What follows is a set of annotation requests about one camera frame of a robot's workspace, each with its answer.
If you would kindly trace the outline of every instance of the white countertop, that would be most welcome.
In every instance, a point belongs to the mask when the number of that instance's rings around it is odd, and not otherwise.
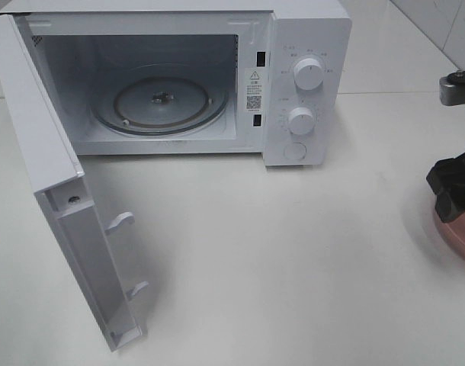
[[[0,365],[465,365],[465,261],[425,182],[465,151],[465,106],[438,100],[454,67],[385,0],[345,3],[354,28],[322,167],[82,158],[103,218],[136,215],[133,242],[112,242],[125,281],[152,282],[134,300],[153,305],[149,334],[114,353],[0,99]]]

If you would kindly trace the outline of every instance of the warning label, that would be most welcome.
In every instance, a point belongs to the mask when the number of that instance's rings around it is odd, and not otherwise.
[[[245,70],[245,109],[247,112],[261,113],[263,111],[263,89],[266,80],[263,69],[251,68]]]

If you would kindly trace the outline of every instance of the microwave oven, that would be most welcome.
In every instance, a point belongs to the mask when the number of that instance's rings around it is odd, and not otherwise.
[[[79,155],[320,164],[351,19],[336,0],[13,0],[0,79],[34,195],[111,350],[143,334]]]

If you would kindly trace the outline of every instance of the timer knob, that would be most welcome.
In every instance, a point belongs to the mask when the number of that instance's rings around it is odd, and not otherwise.
[[[313,90],[322,83],[324,64],[314,56],[302,59],[293,68],[293,77],[299,88]]]
[[[309,108],[295,108],[288,115],[288,129],[294,135],[307,135],[315,125],[316,118]]]

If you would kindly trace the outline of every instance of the open microwave door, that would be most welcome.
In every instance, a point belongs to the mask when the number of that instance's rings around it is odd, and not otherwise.
[[[107,236],[85,173],[69,142],[30,52],[11,15],[0,15],[0,79],[22,156],[34,190],[56,240],[111,350],[143,333],[117,275]]]

